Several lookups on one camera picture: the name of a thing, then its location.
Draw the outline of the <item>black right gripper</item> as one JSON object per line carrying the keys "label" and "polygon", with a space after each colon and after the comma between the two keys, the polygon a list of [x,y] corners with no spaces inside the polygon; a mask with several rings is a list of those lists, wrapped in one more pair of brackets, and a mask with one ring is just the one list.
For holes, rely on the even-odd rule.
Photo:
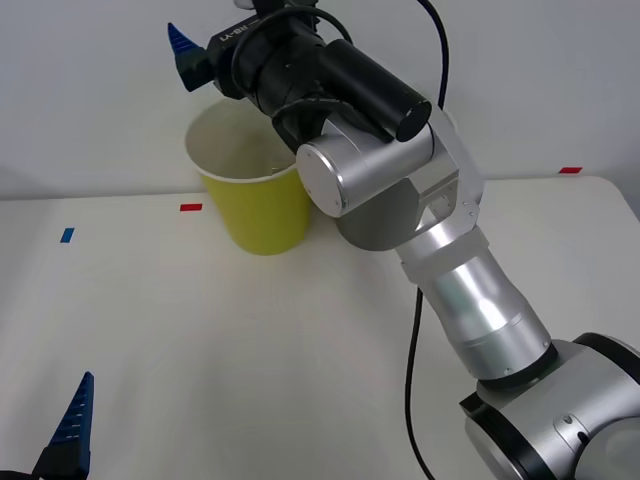
{"label": "black right gripper", "polygon": [[[187,38],[173,23],[168,23],[169,43],[185,89],[193,92],[213,82],[223,96],[234,100],[245,98],[232,79],[231,63],[239,40],[259,21],[260,18],[253,15],[214,34],[206,50]],[[254,35],[241,52],[242,82],[250,101],[258,100],[259,76],[272,55],[273,45],[264,32]]]}

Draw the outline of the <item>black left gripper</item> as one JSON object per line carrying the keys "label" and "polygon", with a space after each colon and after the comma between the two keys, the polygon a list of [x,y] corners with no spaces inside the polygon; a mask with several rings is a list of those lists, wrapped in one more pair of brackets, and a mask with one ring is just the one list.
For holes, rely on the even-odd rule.
{"label": "black left gripper", "polygon": [[0,480],[86,479],[90,471],[90,440],[93,418],[94,376],[84,373],[32,475],[1,470]]}

